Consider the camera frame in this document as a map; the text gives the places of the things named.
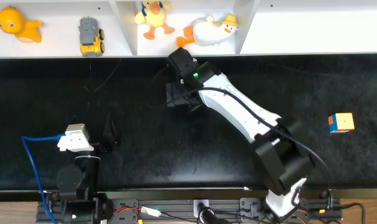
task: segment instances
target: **wooden floor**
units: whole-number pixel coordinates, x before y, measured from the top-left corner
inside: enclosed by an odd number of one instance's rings
[[[342,199],[341,203],[360,202],[366,208],[366,222],[377,224],[377,199]],[[33,224],[35,223],[36,202],[0,202],[0,224]],[[341,223],[361,224],[361,209],[349,208],[343,211]]]

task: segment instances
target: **toy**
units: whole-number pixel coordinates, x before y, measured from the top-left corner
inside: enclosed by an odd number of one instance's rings
[[[184,28],[184,37],[178,37],[176,44],[184,47],[186,44],[196,43],[199,46],[210,46],[220,44],[231,37],[238,28],[236,17],[227,15],[221,23],[214,22],[212,16],[206,19],[197,19],[192,26]]]
[[[84,57],[98,57],[104,51],[104,31],[99,29],[97,20],[94,18],[83,18],[80,20],[79,39],[81,41],[81,52]]]
[[[336,113],[328,117],[330,133],[345,133],[355,129],[351,113]]]
[[[14,34],[21,42],[41,42],[38,27],[42,26],[40,21],[28,21],[14,7],[7,7],[0,11],[0,28],[7,34]]]
[[[169,27],[166,24],[165,10],[171,10],[172,6],[170,2],[164,1],[144,1],[141,3],[142,9],[134,18],[137,25],[146,23],[150,30],[143,34],[143,36],[149,40],[154,40],[156,28],[162,27],[165,30],[165,34],[171,34],[175,32],[175,29]]]

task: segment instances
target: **toy construction vehicle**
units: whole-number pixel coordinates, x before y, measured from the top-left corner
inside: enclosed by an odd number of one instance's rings
[[[80,20],[79,39],[84,57],[98,57],[104,53],[104,31],[99,29],[97,20],[86,17]]]

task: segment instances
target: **white stuffed goose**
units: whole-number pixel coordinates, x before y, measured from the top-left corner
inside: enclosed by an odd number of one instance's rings
[[[234,15],[227,15],[221,23],[214,22],[212,16],[197,19],[192,26],[184,28],[184,37],[178,37],[176,44],[184,47],[186,44],[196,43],[199,46],[220,44],[237,31],[238,23]]]

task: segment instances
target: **rubik's cube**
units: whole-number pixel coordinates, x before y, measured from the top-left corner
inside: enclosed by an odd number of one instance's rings
[[[328,117],[330,133],[344,133],[355,129],[351,113],[336,113]]]

